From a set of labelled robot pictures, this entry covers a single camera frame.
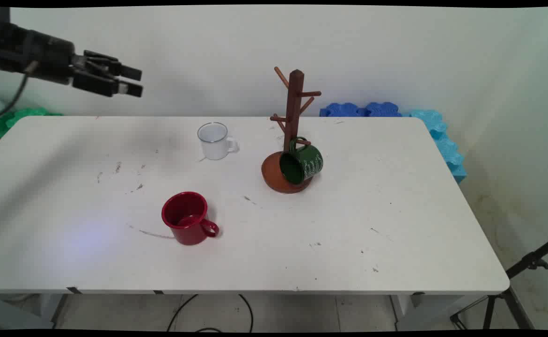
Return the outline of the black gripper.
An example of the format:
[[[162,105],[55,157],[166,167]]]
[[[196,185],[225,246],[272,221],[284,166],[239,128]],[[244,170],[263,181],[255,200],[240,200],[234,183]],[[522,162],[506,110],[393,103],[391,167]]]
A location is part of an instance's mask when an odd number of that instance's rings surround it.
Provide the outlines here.
[[[125,66],[113,56],[84,51],[90,62],[111,75],[141,81],[142,71]],[[75,45],[71,41],[0,22],[0,70],[28,74],[94,94],[112,97],[116,94],[142,97],[143,86],[81,71],[73,66]]]

